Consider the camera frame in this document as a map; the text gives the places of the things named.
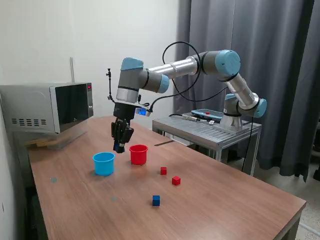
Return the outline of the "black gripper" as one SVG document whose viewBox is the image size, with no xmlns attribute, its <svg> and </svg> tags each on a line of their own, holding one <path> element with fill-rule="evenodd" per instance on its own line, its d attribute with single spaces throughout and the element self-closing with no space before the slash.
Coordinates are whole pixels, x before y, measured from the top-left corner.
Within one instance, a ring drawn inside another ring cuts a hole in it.
<svg viewBox="0 0 320 240">
<path fill-rule="evenodd" d="M 113 115 L 122 121 L 129 123 L 135 116 L 136 106 L 126 103 L 116 102 Z M 129 124 L 120 123 L 118 120 L 111 123 L 111 136 L 114 140 L 113 147 L 124 150 L 134 133 L 134 129 Z"/>
</svg>

